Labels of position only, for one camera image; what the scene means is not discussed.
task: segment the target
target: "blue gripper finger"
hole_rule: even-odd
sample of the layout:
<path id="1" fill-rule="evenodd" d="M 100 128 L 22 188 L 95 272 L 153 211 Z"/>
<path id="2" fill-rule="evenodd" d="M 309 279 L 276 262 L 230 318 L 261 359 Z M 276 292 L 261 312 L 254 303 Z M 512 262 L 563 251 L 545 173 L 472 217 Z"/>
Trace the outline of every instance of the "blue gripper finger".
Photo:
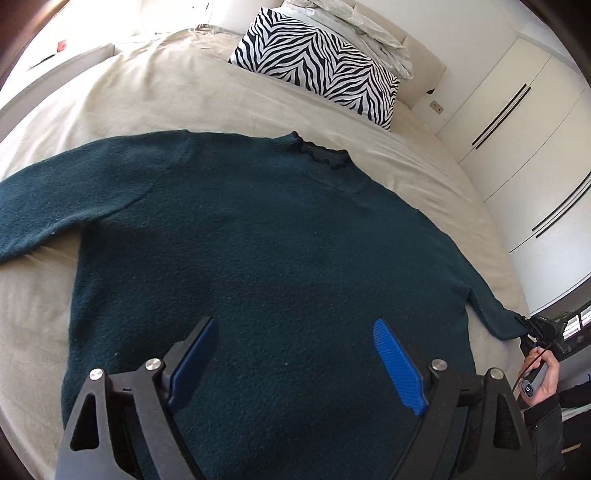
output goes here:
<path id="1" fill-rule="evenodd" d="M 217 321 L 210 318 L 170 377 L 170 392 L 166 406 L 171 414 L 187 406 L 189 400 L 191 400 L 205 369 L 213 357 L 218 338 Z"/>
<path id="2" fill-rule="evenodd" d="M 411 408 L 416 416 L 421 416 L 428 406 L 423 377 L 382 319 L 374 322 L 374 344 L 403 405 Z"/>

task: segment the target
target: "beige bedsheet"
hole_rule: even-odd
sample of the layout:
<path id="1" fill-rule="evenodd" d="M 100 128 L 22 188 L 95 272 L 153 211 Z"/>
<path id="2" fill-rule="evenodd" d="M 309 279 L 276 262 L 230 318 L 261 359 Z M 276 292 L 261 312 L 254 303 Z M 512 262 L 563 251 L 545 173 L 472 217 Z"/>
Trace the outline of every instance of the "beige bedsheet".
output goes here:
<path id="1" fill-rule="evenodd" d="M 227 64 L 234 35 L 182 31 L 121 54 L 47 98 L 0 144 L 0 179 L 114 135 L 187 128 L 304 139 L 347 149 L 374 180 L 449 234 L 505 307 L 527 305 L 495 225 L 439 140 L 403 104 L 392 132 L 302 88 Z M 0 425 L 27 468 L 52 479 L 62 434 L 60 387 L 79 236 L 62 235 L 0 266 Z M 421 319 L 417 318 L 417 327 Z M 515 379 L 518 342 L 493 338 L 472 314 L 479 372 Z"/>

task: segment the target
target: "wardrobe door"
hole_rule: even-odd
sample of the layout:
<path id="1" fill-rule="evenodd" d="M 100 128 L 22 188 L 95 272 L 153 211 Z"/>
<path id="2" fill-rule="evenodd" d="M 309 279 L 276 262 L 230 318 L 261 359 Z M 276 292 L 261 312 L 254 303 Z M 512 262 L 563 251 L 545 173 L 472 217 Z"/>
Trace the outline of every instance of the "wardrobe door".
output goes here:
<path id="1" fill-rule="evenodd" d="M 591 180 L 590 174 L 591 89 L 587 87 L 556 132 L 485 202 L 507 251 L 536 235 L 544 220 L 551 220 L 577 187 Z"/>
<path id="2" fill-rule="evenodd" d="M 569 208 L 509 256 L 531 313 L 539 312 L 591 275 L 591 193 L 581 189 Z"/>
<path id="3" fill-rule="evenodd" d="M 518 93 L 523 93 L 549 58 L 549 53 L 525 40 L 519 38 L 513 43 L 489 76 L 437 135 L 458 162 L 470 153 L 479 135 L 511 100 Z"/>
<path id="4" fill-rule="evenodd" d="M 482 200 L 500 189 L 550 138 L 583 92 L 585 81 L 555 57 L 487 138 L 460 166 Z"/>

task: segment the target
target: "headboard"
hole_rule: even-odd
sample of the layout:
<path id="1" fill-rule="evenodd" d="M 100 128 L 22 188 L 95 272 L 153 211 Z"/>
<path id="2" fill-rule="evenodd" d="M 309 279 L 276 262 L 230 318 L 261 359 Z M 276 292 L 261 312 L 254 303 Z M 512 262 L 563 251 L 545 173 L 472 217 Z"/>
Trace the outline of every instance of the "headboard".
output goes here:
<path id="1" fill-rule="evenodd" d="M 410 52 L 414 78 L 401 81 L 397 96 L 398 100 L 407 107 L 412 108 L 419 98 L 437 87 L 446 67 L 427 47 L 408 35 L 402 28 L 363 4 L 355 0 L 343 1 L 356 9 L 361 15 L 373 20 L 390 32 Z M 246 33 L 252 19 L 255 18 L 261 7 L 275 8 L 280 7 L 281 4 L 282 0 L 235 0 L 224 18 L 213 19 L 212 23 L 243 34 Z"/>

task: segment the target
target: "sweater cuff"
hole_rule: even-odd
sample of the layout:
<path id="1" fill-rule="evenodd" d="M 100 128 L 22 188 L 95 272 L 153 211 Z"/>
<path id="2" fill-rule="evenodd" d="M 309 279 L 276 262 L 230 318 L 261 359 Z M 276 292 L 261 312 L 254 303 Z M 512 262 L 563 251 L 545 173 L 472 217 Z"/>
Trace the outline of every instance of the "sweater cuff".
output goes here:
<path id="1" fill-rule="evenodd" d="M 531 408 L 528 408 L 524 411 L 523 417 L 525 420 L 525 425 L 527 427 L 532 427 L 540 422 L 548 413 L 552 411 L 556 405 L 559 405 L 558 394 L 555 393 L 549 398 L 546 398 L 543 402 L 534 405 Z"/>

